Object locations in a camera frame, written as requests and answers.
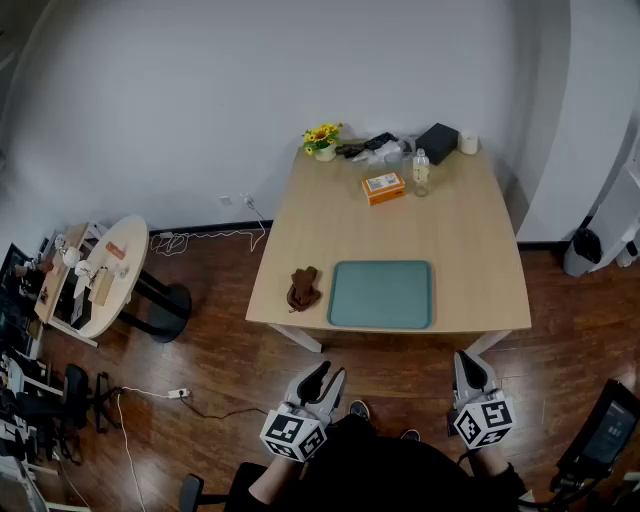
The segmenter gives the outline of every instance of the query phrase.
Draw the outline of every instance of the white cable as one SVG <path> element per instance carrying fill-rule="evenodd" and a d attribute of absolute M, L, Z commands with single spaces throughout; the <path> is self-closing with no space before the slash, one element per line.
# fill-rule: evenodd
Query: white cable
<path fill-rule="evenodd" d="M 142 393 L 143 395 L 157 396 L 158 398 L 171 398 L 169 395 L 157 395 L 156 393 L 151 393 L 149 391 L 142 391 L 141 389 L 138 389 L 138 388 L 125 388 L 125 387 L 122 387 L 120 389 L 127 389 L 129 391 L 137 391 L 138 393 Z"/>
<path fill-rule="evenodd" d="M 62 464 L 62 458 L 61 458 L 61 457 L 58 457 L 58 463 L 60 464 L 60 467 L 62 468 L 62 472 L 64 473 L 64 476 L 65 476 L 65 478 L 67 479 L 67 482 L 69 482 L 69 485 L 71 486 L 71 488 L 76 492 L 76 494 L 77 494 L 78 496 L 80 496 L 80 499 L 81 499 L 82 501 L 84 501 L 84 504 L 87 506 L 87 508 L 89 508 L 89 509 L 90 509 L 91 507 L 90 507 L 90 506 L 89 506 L 89 504 L 87 503 L 87 500 L 85 500 L 85 499 L 82 497 L 82 494 L 80 494 L 80 493 L 78 492 L 78 489 L 76 489 L 76 486 L 75 486 L 75 485 L 73 485 L 73 482 L 71 481 L 71 478 L 69 478 L 69 475 L 67 475 L 67 470 L 66 470 L 66 469 L 64 469 L 64 464 Z"/>
<path fill-rule="evenodd" d="M 265 220 L 265 218 L 255 208 L 255 206 L 253 206 L 250 203 L 247 203 L 247 207 L 253 210 L 254 212 L 256 212 L 262 220 Z M 256 248 L 256 245 L 258 245 L 258 242 L 262 240 L 262 238 L 267 234 L 267 231 L 264 229 L 264 226 L 262 225 L 262 222 L 260 220 L 258 220 L 258 224 L 260 224 L 260 228 L 262 229 L 262 234 L 258 237 L 258 239 L 255 242 L 253 240 L 253 233 L 250 233 L 249 231 L 230 231 L 228 233 L 221 232 L 221 233 L 216 233 L 215 235 L 211 235 L 208 233 L 205 233 L 205 234 L 175 233 L 173 234 L 173 236 L 171 236 L 171 238 L 160 238 L 160 235 L 153 235 L 153 237 L 151 238 L 151 242 L 149 244 L 149 249 L 154 251 L 156 254 L 161 254 L 162 256 L 175 256 L 176 254 L 182 254 L 187 250 L 189 239 L 192 237 L 193 238 L 216 238 L 218 236 L 249 235 L 250 237 L 249 252 L 253 252 L 253 250 Z M 154 245 L 156 238 L 159 238 L 160 241 L 156 245 Z M 182 247 L 180 250 L 176 249 L 177 247 L 180 247 L 183 244 L 184 244 L 184 247 Z"/>
<path fill-rule="evenodd" d="M 142 393 L 143 395 L 150 395 L 158 398 L 171 398 L 169 395 L 158 395 L 157 393 L 151 393 L 150 391 L 143 391 L 138 388 L 122 387 L 121 389 L 126 389 L 128 391 L 136 391 L 138 393 Z M 129 440 L 127 439 L 127 431 L 124 429 L 124 419 L 122 417 L 122 409 L 120 409 L 120 395 L 122 395 L 122 393 L 118 393 L 118 398 L 116 399 L 116 403 L 118 404 L 118 412 L 120 413 L 120 425 L 122 426 L 122 433 L 124 434 L 124 449 L 127 451 L 127 455 L 129 456 L 129 463 L 131 464 L 131 474 L 133 475 L 133 480 L 136 483 L 136 489 L 138 490 L 138 498 L 140 498 L 140 505 L 142 505 L 143 512 L 147 512 L 147 509 L 144 508 L 144 501 L 142 500 L 142 491 L 140 490 L 140 484 L 138 483 L 136 470 L 133 467 L 133 459 L 131 458 L 131 452 L 129 452 Z"/>
<path fill-rule="evenodd" d="M 142 491 L 140 491 L 140 484 L 138 483 L 138 477 L 136 476 L 136 470 L 133 467 L 133 459 L 131 458 L 131 453 L 129 452 L 129 441 L 127 439 L 127 431 L 124 429 L 124 420 L 122 418 L 122 409 L 120 409 L 120 393 L 118 393 L 118 398 L 116 399 L 116 404 L 118 404 L 118 411 L 120 412 L 120 425 L 122 426 L 122 433 L 124 434 L 124 449 L 127 450 L 127 455 L 129 456 L 129 463 L 131 464 L 131 474 L 133 475 L 133 480 L 136 483 L 136 489 L 138 490 L 138 498 L 140 498 L 140 505 L 142 505 L 143 512 L 147 512 L 147 509 L 144 508 L 144 501 L 142 500 Z"/>

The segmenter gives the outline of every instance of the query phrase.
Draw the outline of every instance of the black chair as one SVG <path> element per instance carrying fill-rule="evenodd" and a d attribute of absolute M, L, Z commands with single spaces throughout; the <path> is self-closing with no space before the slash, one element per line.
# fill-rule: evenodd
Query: black chair
<path fill-rule="evenodd" d="M 40 397 L 26 393 L 14 395 L 10 390 L 3 390 L 2 409 L 5 413 L 19 416 L 28 425 L 38 428 L 38 444 L 44 447 L 49 460 L 52 458 L 53 446 L 55 442 L 58 442 L 62 455 L 79 465 L 80 463 L 73 459 L 67 442 L 77 439 L 77 435 L 69 433 L 70 430 L 79 430 L 87 425 L 89 409 L 93 409 L 95 412 L 96 430 L 99 433 L 107 432 L 106 429 L 100 427 L 102 416 L 115 428 L 122 428 L 119 423 L 111 419 L 105 409 L 105 402 L 119 391 L 119 388 L 111 388 L 101 394 L 101 379 L 107 380 L 108 375 L 104 372 L 98 374 L 96 392 L 91 397 L 87 373 L 79 366 L 70 364 L 65 371 L 64 391 L 60 401 L 49 396 Z"/>
<path fill-rule="evenodd" d="M 262 476 L 267 470 L 264 466 L 243 462 L 240 464 L 236 476 L 233 478 L 229 494 L 202 494 L 204 480 L 196 475 L 189 475 L 182 482 L 180 490 L 180 512 L 195 512 L 200 505 L 215 505 L 226 503 L 238 493 L 247 492 L 247 488 Z M 234 508 L 225 506 L 227 512 L 234 512 Z"/>

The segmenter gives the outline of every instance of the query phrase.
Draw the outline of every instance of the floor baseboard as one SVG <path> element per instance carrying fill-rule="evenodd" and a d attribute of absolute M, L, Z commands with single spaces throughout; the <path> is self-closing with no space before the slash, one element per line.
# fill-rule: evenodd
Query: floor baseboard
<path fill-rule="evenodd" d="M 553 251 L 564 252 L 570 242 L 518 242 L 520 251 Z"/>
<path fill-rule="evenodd" d="M 272 220 L 263 220 L 262 225 L 265 229 L 269 229 L 273 225 Z M 171 229 L 154 229 L 149 231 L 149 235 L 159 235 L 160 233 L 216 233 L 218 231 L 243 231 L 250 229 L 260 229 L 260 223 L 255 221 L 249 222 L 230 222 L 228 224 L 207 224 L 206 226 L 189 226 L 185 228 L 171 228 Z"/>

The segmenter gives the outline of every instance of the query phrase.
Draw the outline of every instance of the wall outlet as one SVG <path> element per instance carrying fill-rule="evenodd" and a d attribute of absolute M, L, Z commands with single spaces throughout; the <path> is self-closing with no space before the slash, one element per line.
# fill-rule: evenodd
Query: wall outlet
<path fill-rule="evenodd" d="M 253 206 L 253 197 L 249 194 L 240 194 L 240 199 L 244 201 L 247 206 Z"/>

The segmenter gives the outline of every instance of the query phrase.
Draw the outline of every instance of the white marker cube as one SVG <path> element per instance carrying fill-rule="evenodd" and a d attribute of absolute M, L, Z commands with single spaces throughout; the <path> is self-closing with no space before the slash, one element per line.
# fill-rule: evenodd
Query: white marker cube
<path fill-rule="evenodd" d="M 453 425 L 472 449 L 498 444 L 515 424 L 513 399 L 507 397 L 465 405 Z"/>
<path fill-rule="evenodd" d="M 260 439 L 272 453 L 305 462 L 327 436 L 318 420 L 269 411 Z"/>

